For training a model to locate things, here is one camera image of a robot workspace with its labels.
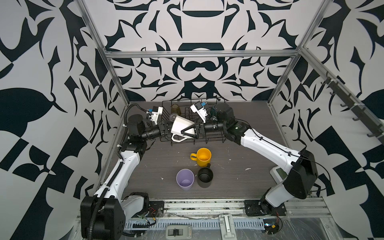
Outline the cream white mug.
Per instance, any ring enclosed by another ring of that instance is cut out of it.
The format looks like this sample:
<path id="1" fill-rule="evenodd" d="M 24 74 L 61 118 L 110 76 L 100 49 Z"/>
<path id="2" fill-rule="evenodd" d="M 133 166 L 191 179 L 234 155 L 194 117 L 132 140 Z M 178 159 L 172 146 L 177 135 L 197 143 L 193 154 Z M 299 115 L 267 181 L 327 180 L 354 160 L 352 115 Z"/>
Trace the cream white mug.
<path id="1" fill-rule="evenodd" d="M 192 139 L 192 138 L 183 138 L 181 136 L 181 130 L 188 127 L 188 126 L 194 125 L 194 124 L 195 123 L 190 121 L 190 120 L 187 120 L 187 119 L 180 117 L 180 116 L 176 116 L 176 118 L 173 122 L 172 128 L 171 128 L 172 141 L 174 141 L 176 143 L 180 143 L 180 142 L 185 141 L 187 139 Z"/>

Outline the amber textured glass cup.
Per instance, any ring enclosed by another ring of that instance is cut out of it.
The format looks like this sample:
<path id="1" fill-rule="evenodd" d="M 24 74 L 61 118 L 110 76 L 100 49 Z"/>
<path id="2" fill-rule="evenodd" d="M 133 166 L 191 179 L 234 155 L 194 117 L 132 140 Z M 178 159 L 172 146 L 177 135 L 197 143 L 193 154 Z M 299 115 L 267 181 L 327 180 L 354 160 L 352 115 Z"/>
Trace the amber textured glass cup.
<path id="1" fill-rule="evenodd" d="M 181 108 L 178 104 L 173 104 L 171 106 L 171 116 L 172 117 L 175 117 L 175 116 L 181 116 Z"/>

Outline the black mug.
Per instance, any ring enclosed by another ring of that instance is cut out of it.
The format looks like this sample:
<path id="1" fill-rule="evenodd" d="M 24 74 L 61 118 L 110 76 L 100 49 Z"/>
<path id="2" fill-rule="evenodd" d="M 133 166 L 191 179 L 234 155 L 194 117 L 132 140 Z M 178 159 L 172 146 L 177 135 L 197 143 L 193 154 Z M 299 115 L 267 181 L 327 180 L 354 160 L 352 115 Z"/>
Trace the black mug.
<path id="1" fill-rule="evenodd" d="M 211 170 L 211 164 L 201 168 L 197 174 L 198 185 L 201 188 L 208 188 L 214 179 L 214 173 Z"/>

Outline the lavender plastic cup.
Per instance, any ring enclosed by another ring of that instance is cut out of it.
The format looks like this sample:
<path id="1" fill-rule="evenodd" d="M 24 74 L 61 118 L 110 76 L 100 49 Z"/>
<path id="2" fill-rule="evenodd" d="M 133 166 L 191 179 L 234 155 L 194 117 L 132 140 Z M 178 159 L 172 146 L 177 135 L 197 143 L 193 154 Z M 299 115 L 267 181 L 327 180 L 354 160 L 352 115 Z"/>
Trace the lavender plastic cup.
<path id="1" fill-rule="evenodd" d="M 185 192 L 189 191 L 195 181 L 195 174 L 189 169 L 182 169 L 177 173 L 176 182 Z"/>

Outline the green mug white inside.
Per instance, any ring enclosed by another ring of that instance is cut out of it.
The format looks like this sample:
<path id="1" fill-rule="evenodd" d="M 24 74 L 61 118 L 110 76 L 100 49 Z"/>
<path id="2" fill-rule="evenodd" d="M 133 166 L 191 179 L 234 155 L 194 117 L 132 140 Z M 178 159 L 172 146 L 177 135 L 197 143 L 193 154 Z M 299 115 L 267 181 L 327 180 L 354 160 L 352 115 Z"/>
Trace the green mug white inside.
<path id="1" fill-rule="evenodd" d="M 212 107 L 210 107 L 209 114 L 211 119 L 217 119 L 218 112 L 216 109 L 216 105 L 213 105 Z"/>

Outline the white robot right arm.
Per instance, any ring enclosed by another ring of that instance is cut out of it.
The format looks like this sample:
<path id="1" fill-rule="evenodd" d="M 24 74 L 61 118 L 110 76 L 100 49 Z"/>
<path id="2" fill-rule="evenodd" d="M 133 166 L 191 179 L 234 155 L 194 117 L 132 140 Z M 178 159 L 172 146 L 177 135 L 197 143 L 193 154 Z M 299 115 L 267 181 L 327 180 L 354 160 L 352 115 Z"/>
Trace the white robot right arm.
<path id="1" fill-rule="evenodd" d="M 292 150 L 263 136 L 248 122 L 235 118 L 234 110 L 226 103 L 214 105 L 209 112 L 204 106 L 205 103 L 201 102 L 191 106 L 191 110 L 200 116 L 200 123 L 180 116 L 175 118 L 171 128 L 173 141 L 199 139 L 207 133 L 220 132 L 227 140 L 257 152 L 287 174 L 282 182 L 268 189 L 251 206 L 252 216 L 275 215 L 286 201 L 307 198 L 318 179 L 317 165 L 312 153 Z"/>

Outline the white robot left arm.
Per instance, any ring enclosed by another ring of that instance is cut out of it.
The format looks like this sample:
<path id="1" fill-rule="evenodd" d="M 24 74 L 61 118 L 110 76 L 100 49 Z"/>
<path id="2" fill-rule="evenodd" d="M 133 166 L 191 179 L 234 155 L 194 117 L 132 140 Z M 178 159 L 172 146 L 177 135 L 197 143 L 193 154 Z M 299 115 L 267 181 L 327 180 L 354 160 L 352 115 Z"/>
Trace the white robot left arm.
<path id="1" fill-rule="evenodd" d="M 133 193 L 124 199 L 123 192 L 144 153 L 150 149 L 148 140 L 170 133 L 172 125 L 160 121 L 146 127 L 142 115 L 125 118 L 124 135 L 118 145 L 118 161 L 106 181 L 93 196 L 81 203 L 81 231 L 86 240 L 118 240 L 124 234 L 126 221 L 143 214 L 149 207 L 145 193 Z"/>

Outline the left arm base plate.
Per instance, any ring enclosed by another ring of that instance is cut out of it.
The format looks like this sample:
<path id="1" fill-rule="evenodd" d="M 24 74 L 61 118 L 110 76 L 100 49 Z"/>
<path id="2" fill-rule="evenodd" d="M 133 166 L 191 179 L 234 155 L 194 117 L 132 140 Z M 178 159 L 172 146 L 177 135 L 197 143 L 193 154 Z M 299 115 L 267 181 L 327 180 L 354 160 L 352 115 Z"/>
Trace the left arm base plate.
<path id="1" fill-rule="evenodd" d="M 133 216 L 133 218 L 157 218 L 163 215 L 165 210 L 164 201 L 149 201 L 143 210 Z"/>

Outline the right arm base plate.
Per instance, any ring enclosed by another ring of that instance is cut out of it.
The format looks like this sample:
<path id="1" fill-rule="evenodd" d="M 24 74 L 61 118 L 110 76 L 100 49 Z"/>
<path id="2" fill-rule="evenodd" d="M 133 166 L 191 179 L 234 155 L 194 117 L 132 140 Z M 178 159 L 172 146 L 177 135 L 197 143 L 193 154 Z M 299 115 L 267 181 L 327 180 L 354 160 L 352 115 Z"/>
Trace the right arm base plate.
<path id="1" fill-rule="evenodd" d="M 286 208 L 284 204 L 273 207 L 266 200 L 245 200 L 245 213 L 249 217 L 258 216 L 286 216 Z"/>

